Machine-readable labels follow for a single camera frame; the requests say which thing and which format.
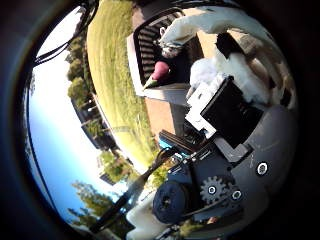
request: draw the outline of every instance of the wire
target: wire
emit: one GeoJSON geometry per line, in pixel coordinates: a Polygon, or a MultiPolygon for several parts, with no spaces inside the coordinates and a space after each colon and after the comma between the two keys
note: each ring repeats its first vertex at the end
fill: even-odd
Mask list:
{"type": "Polygon", "coordinates": [[[80,27],[78,32],[76,32],[72,38],[70,38],[67,42],[61,44],[60,46],[54,48],[53,50],[46,52],[39,57],[37,57],[34,60],[34,67],[48,62],[52,60],[53,58],[57,57],[59,54],[61,54],[67,47],[71,44],[71,42],[77,38],[92,22],[93,18],[95,17],[98,8],[99,8],[99,0],[93,0],[93,4],[90,5],[89,0],[86,0],[80,4],[81,7],[85,8],[86,11],[82,17],[82,21],[80,22],[80,27]]]}

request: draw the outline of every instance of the person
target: person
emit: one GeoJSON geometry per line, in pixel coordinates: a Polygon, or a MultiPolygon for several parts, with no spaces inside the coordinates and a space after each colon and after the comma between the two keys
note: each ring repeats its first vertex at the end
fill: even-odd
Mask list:
{"type": "Polygon", "coordinates": [[[283,58],[271,34],[257,20],[240,9],[225,7],[199,9],[200,13],[177,18],[165,30],[161,29],[161,37],[158,40],[162,56],[174,58],[199,31],[218,34],[214,57],[199,59],[191,66],[191,86],[186,98],[191,96],[202,81],[210,82],[215,74],[220,72],[234,77],[235,84],[242,90],[247,102],[279,103],[284,88],[276,64],[281,64],[283,58]],[[230,29],[242,32],[247,46],[250,45],[248,42],[253,42],[255,49],[249,46],[245,49],[249,49],[249,52],[244,52],[227,32],[230,29]],[[253,59],[248,60],[248,56],[252,53],[260,57],[258,64],[253,59]],[[272,91],[269,79],[276,85],[272,91]]]}

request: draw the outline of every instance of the white cloth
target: white cloth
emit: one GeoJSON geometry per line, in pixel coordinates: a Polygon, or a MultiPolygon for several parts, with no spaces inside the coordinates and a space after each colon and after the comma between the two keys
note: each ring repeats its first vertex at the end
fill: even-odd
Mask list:
{"type": "Polygon", "coordinates": [[[280,52],[271,34],[244,11],[227,7],[207,7],[204,12],[176,18],[160,38],[160,44],[184,45],[196,36],[199,30],[208,34],[238,29],[260,39],[267,48],[280,52]]]}

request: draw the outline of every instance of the sky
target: sky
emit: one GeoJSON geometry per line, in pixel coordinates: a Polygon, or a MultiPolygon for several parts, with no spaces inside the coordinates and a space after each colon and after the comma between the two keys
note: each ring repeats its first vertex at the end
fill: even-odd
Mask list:
{"type": "MultiPolygon", "coordinates": [[[[72,36],[80,17],[75,12],[54,29],[39,54],[52,50],[72,36]]],[[[67,208],[77,210],[83,206],[72,183],[89,183],[102,193],[108,193],[111,186],[98,176],[97,157],[101,152],[84,134],[67,96],[71,84],[66,77],[67,54],[64,51],[33,69],[35,91],[30,97],[29,119],[33,146],[50,194],[60,215],[70,219],[72,215],[67,208]]]]}

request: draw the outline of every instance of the tree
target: tree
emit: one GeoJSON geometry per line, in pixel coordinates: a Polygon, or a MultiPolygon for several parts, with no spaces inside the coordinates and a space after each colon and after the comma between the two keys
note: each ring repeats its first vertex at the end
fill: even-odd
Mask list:
{"type": "MultiPolygon", "coordinates": [[[[85,207],[80,208],[80,211],[68,208],[69,213],[76,217],[70,223],[90,227],[112,206],[113,202],[109,196],[99,193],[91,184],[76,181],[72,186],[77,189],[77,195],[85,207]]],[[[122,239],[132,229],[124,214],[119,213],[116,219],[110,219],[110,221],[112,224],[108,228],[122,239]]]]}
{"type": "Polygon", "coordinates": [[[83,78],[83,67],[79,58],[74,59],[70,64],[67,77],[70,81],[74,81],[74,79],[78,77],[83,78]]]}
{"type": "Polygon", "coordinates": [[[76,105],[79,107],[87,100],[89,91],[81,77],[77,77],[73,80],[68,89],[68,96],[73,99],[76,105]]]}

